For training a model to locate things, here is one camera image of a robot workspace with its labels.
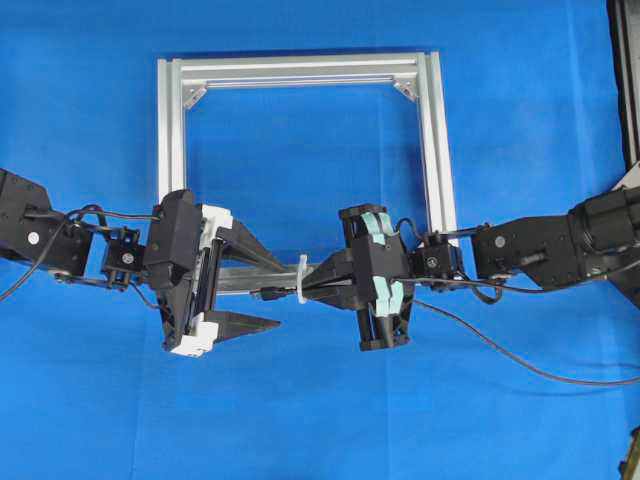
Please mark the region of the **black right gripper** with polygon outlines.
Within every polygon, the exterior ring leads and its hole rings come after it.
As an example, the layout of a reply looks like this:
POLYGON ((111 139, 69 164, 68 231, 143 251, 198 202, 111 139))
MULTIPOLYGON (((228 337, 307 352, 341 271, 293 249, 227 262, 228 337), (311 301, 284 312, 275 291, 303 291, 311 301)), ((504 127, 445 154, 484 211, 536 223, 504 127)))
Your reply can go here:
POLYGON ((373 351, 409 342, 414 287, 408 253, 387 209, 373 204, 339 212, 346 247, 302 280, 305 299, 356 311, 360 349, 373 351), (349 285, 329 285, 352 280, 349 285))

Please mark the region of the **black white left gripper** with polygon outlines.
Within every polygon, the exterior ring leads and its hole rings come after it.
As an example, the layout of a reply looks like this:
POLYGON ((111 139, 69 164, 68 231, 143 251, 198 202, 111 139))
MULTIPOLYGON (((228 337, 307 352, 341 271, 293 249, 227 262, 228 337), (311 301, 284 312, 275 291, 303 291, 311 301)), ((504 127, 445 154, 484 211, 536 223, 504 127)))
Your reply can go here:
POLYGON ((294 286, 296 268, 283 265, 228 209, 197 204, 202 223, 195 265, 172 289, 158 291, 165 351, 200 357, 218 344, 263 333, 281 323, 231 311, 213 311, 216 286, 294 286), (220 267, 220 258, 244 267, 220 267))

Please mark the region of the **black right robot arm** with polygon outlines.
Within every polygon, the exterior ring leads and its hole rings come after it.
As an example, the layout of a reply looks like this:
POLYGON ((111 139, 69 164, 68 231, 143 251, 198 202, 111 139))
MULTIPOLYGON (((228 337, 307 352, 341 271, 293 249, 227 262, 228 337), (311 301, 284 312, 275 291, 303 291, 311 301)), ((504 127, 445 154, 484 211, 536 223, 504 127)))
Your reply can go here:
POLYGON ((339 213, 346 246, 300 282, 302 296, 357 314, 363 351, 409 340, 415 287, 471 289, 494 304, 523 273, 543 292, 595 279, 639 302, 639 190, 589 198, 565 215, 524 217, 422 236, 409 250, 387 210, 361 205, 339 213))

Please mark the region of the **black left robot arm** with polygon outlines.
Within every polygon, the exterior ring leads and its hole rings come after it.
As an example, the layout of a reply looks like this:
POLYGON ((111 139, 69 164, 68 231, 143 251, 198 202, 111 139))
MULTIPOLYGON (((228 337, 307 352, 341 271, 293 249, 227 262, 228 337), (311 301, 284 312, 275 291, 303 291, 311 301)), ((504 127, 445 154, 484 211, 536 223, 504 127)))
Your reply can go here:
POLYGON ((279 327, 214 308, 223 259, 285 270, 229 210, 196 203, 188 189, 171 192, 146 217, 147 244, 139 230, 109 225, 112 216, 96 205, 56 211, 44 187, 1 172, 2 258, 67 284, 118 291, 147 285, 156 296, 149 306, 161 315, 165 351, 200 357, 217 343, 279 327))

